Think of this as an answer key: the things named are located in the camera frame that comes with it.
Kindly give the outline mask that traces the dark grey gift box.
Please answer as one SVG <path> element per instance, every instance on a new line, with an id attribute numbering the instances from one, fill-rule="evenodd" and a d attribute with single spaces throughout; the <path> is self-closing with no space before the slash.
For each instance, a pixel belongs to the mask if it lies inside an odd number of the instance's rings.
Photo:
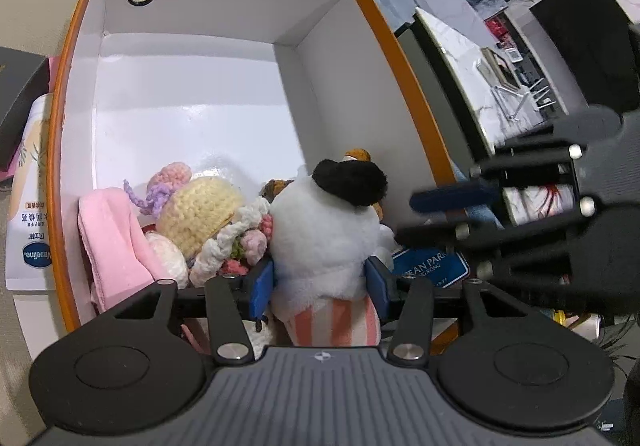
<path id="1" fill-rule="evenodd" d="M 32 103 L 49 92 L 49 58 L 0 48 L 0 165 L 8 171 L 21 142 Z"/>

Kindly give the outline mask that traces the pink flat box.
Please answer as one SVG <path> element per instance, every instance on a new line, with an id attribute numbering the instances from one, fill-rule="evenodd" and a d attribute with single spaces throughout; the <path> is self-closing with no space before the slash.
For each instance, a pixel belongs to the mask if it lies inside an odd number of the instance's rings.
<path id="1" fill-rule="evenodd" d="M 56 76 L 58 76 L 58 64 L 60 64 L 60 57 L 58 55 L 49 56 L 49 92 L 52 93 L 55 89 Z"/>

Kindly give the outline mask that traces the crochet bunny doll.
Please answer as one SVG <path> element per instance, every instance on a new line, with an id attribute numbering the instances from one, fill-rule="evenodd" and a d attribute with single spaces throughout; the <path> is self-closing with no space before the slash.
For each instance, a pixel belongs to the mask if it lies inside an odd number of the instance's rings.
<path id="1" fill-rule="evenodd" d="M 175 161 L 152 175 L 144 195 L 122 189 L 153 220 L 145 238 L 169 278 L 180 288 L 202 287 L 216 276 L 244 276 L 266 255 L 273 221 L 262 196 L 246 201 L 222 177 L 193 177 Z"/>

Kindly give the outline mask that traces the white plush striped doll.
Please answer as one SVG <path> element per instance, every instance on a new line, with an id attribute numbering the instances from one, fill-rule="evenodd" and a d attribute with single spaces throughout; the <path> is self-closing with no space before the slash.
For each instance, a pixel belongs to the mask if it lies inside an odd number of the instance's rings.
<path id="1" fill-rule="evenodd" d="M 374 207 L 386 191 L 386 175 L 375 163 L 323 159 L 274 197 L 271 310 L 294 345 L 380 342 L 364 266 L 371 257 L 392 262 L 393 233 Z"/>

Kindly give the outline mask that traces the marble top coffee table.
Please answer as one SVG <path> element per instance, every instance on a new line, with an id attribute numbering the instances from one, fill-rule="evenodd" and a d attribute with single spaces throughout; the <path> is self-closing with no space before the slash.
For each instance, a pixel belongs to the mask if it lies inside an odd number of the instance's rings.
<path id="1" fill-rule="evenodd" d="M 396 38 L 431 105 L 451 159 L 462 168 L 490 156 L 510 137 L 564 114 L 546 79 L 509 89 L 491 65 L 491 58 L 497 58 L 514 72 L 504 55 L 481 48 L 424 10 L 416 10 Z"/>

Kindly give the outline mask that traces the black television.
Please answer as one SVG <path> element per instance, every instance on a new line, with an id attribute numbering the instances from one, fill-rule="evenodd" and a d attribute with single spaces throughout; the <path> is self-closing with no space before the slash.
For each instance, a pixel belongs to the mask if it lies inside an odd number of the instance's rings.
<path id="1" fill-rule="evenodd" d="M 616 0 L 540 0 L 530 8 L 589 104 L 618 114 L 639 107 L 630 18 Z"/>

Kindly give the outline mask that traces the blue Ocean Park tag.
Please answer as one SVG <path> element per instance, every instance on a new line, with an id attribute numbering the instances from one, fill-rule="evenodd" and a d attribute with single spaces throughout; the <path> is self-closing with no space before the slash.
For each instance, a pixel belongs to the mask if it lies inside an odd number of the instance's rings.
<path id="1" fill-rule="evenodd" d="M 436 288 L 447 288 L 470 273 L 468 262 L 457 253 L 438 249 L 404 249 L 393 255 L 393 274 L 413 279 L 425 277 Z"/>

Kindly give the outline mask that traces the right leg brown sock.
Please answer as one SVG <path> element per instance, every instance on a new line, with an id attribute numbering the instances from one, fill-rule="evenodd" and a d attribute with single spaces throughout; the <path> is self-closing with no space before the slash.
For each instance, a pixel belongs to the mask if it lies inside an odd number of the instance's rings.
<path id="1" fill-rule="evenodd" d="M 465 182 L 468 180 L 462 170 L 453 162 L 451 164 L 452 170 L 454 170 L 454 176 L 458 182 Z M 475 221 L 481 221 L 486 223 L 495 223 L 495 225 L 502 229 L 502 224 L 491 209 L 486 205 L 470 206 L 465 209 L 466 214 L 470 219 Z"/>

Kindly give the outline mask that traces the white lotion tube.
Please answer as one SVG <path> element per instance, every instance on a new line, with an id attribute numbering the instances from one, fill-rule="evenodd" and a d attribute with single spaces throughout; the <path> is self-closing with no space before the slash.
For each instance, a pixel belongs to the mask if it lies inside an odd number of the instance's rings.
<path id="1" fill-rule="evenodd" d="M 10 195 L 6 225 L 6 289 L 54 289 L 48 236 L 46 167 L 50 93 L 32 103 L 21 144 Z"/>

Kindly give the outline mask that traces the orange cardboard box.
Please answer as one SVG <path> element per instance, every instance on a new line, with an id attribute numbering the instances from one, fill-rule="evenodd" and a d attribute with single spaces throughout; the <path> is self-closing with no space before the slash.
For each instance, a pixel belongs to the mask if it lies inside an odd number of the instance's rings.
<path id="1" fill-rule="evenodd" d="M 168 162 L 254 196 L 348 149 L 388 177 L 390 226 L 456 176 L 430 104 L 375 0 L 78 0 L 47 150 L 51 257 L 65 327 L 96 312 L 78 201 Z"/>

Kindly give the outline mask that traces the pink zip pouch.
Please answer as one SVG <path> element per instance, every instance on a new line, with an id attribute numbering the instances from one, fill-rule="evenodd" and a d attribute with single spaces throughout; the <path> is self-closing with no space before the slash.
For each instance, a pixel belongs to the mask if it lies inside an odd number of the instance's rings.
<path id="1" fill-rule="evenodd" d="M 91 265 L 92 299 L 101 313 L 167 277 L 121 189 L 80 197 L 78 229 Z"/>

